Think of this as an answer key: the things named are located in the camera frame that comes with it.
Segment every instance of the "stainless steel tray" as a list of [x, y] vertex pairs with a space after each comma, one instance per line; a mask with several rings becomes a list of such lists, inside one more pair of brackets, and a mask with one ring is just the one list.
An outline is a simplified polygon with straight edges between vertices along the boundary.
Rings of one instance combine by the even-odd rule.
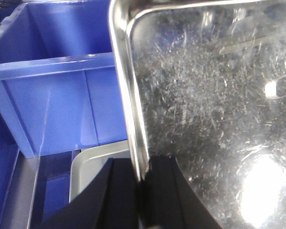
[[286, 229], [286, 0], [113, 0], [138, 179], [177, 157], [224, 229]]
[[72, 162], [70, 202], [96, 177], [109, 158], [129, 158], [128, 141], [110, 143], [83, 150]]

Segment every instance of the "blue plastic bin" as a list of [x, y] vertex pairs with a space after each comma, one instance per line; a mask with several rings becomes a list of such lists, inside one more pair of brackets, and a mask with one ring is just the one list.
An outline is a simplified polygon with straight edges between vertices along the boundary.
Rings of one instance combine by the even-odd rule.
[[0, 113], [25, 157], [125, 140], [108, 0], [29, 2], [0, 27]]

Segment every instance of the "scratched metal surface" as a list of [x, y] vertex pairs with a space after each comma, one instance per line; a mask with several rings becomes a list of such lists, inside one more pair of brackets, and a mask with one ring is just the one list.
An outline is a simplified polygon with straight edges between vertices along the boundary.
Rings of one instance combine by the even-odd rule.
[[286, 1], [150, 13], [131, 41], [150, 155], [224, 229], [286, 229]]

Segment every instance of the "silver tray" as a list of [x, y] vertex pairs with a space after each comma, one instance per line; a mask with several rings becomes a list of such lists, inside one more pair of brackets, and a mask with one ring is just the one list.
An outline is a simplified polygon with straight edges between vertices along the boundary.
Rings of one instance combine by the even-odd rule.
[[109, 158], [129, 158], [128, 141], [110, 143], [82, 150], [71, 165], [71, 202], [96, 177]]
[[174, 155], [224, 229], [286, 229], [286, 0], [113, 0], [131, 157]]

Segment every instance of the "blue bin rim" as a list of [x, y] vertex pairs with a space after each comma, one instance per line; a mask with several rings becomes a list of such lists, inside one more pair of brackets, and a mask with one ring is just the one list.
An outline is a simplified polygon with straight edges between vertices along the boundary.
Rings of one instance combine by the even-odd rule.
[[0, 63], [0, 81], [114, 66], [112, 52]]

